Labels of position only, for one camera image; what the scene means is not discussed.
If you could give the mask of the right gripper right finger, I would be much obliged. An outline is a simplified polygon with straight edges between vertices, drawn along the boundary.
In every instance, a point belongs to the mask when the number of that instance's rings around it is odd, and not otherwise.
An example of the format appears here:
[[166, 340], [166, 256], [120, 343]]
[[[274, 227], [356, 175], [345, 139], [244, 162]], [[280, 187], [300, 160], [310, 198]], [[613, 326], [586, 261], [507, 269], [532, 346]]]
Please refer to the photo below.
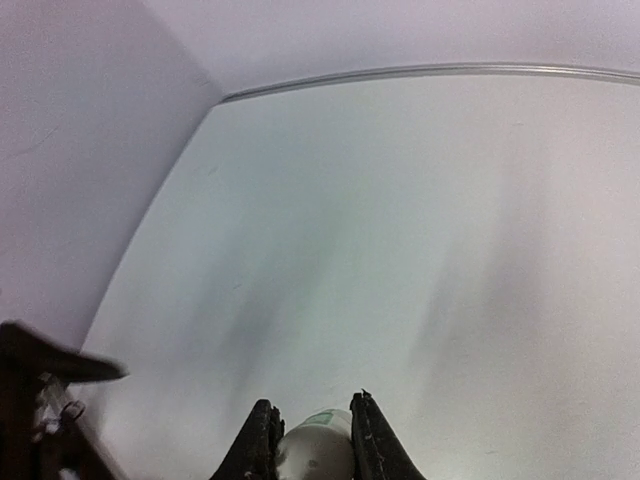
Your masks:
[[425, 480], [373, 396], [363, 390], [351, 403], [355, 479]]

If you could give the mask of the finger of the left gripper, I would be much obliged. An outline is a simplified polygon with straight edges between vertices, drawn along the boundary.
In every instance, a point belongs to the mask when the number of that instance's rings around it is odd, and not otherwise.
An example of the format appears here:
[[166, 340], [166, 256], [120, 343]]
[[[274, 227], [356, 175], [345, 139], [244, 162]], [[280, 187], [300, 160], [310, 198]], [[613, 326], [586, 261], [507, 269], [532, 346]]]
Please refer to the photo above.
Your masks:
[[21, 322], [1, 324], [1, 359], [36, 376], [50, 374], [66, 383], [116, 381], [129, 375], [115, 360], [58, 345]]

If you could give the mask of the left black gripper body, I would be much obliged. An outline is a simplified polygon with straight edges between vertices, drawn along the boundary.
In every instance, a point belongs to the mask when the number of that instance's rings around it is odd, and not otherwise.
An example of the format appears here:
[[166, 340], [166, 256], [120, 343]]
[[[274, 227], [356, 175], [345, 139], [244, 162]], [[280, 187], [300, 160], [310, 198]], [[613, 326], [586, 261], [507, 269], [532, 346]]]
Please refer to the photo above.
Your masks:
[[48, 422], [46, 383], [14, 361], [1, 363], [1, 477], [3, 479], [116, 479], [67, 404]]

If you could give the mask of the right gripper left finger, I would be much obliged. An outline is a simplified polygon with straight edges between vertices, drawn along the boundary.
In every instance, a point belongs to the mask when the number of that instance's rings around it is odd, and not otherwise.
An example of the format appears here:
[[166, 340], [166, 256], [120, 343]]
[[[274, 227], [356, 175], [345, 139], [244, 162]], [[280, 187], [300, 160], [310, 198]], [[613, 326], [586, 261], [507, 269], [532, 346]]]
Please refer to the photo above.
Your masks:
[[268, 399], [254, 404], [212, 480], [274, 480], [277, 447], [285, 422]]

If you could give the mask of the white nail polish cap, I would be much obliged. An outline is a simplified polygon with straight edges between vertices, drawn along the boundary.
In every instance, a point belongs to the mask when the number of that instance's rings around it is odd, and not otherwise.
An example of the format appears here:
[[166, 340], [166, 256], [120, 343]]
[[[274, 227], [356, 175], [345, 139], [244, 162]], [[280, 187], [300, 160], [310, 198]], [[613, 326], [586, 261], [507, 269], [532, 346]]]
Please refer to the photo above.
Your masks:
[[318, 412], [288, 431], [276, 449], [275, 468], [284, 480], [351, 480], [355, 453], [352, 414], [341, 409]]

